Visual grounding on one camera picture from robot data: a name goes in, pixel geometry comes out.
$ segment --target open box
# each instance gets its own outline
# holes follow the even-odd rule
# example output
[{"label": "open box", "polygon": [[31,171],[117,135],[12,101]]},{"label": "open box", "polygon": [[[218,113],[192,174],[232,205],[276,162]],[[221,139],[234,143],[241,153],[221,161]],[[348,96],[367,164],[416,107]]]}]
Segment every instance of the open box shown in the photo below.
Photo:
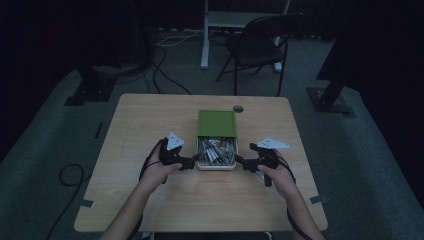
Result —
[{"label": "open box", "polygon": [[196,145],[200,170],[233,170],[238,154],[234,111],[199,110]]}]

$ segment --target person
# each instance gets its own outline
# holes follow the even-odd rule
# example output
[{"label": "person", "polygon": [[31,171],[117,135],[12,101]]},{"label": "person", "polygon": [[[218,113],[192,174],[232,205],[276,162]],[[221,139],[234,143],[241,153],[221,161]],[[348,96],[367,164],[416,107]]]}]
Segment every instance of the person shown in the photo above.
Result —
[{"label": "person", "polygon": [[[136,227],[146,207],[150,194],[174,171],[182,167],[176,163],[164,166],[159,161],[159,149],[157,147],[149,159],[147,169],[137,186],[101,236],[101,240],[127,239]],[[282,155],[274,150],[277,156],[284,161]],[[288,169],[280,164],[276,169],[259,165],[258,169],[267,174],[274,182],[278,194],[286,200],[288,211],[296,225],[311,239],[325,239],[313,220],[306,203],[297,188],[294,179]],[[293,231],[294,239],[304,239],[297,231]]]}]

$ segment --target chair seat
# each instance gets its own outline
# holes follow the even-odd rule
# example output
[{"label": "chair seat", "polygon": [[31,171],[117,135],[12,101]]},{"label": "chair seat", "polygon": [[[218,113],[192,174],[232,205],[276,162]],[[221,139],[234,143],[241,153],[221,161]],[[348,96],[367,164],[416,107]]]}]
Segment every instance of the chair seat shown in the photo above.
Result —
[{"label": "chair seat", "polygon": [[225,41],[232,57],[241,66],[256,67],[280,62],[282,51],[269,38],[235,34]]}]

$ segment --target black metal base plate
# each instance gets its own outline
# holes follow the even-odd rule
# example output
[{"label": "black metal base plate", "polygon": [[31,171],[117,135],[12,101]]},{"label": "black metal base plate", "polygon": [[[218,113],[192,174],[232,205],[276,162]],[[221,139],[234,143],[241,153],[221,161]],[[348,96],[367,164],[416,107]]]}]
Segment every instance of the black metal base plate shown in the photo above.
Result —
[{"label": "black metal base plate", "polygon": [[85,102],[107,102],[112,94],[116,78],[99,77],[101,84],[96,91],[86,92],[81,82],[74,96],[68,97],[65,106],[83,106]]},{"label": "black metal base plate", "polygon": [[320,99],[325,88],[306,88],[316,112],[341,113],[346,118],[356,118],[351,107],[348,107],[340,95],[332,105],[322,104]]}]

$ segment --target wooden table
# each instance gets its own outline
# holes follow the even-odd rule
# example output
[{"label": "wooden table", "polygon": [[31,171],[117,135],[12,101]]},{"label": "wooden table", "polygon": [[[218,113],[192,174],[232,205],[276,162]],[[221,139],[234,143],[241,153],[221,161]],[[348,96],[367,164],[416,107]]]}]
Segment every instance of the wooden table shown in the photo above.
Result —
[{"label": "wooden table", "polygon": [[[249,143],[265,137],[285,141],[282,149],[318,227],[327,227],[311,169],[287,99],[281,97],[125,94],[121,97],[97,160],[75,229],[104,231],[134,189],[143,162],[157,141],[171,131],[185,140],[181,156],[196,153],[198,110],[237,113],[239,155],[257,158]],[[177,171],[151,195],[141,230],[148,232],[225,232],[291,230],[285,201],[265,187],[256,173],[243,171]]]}]

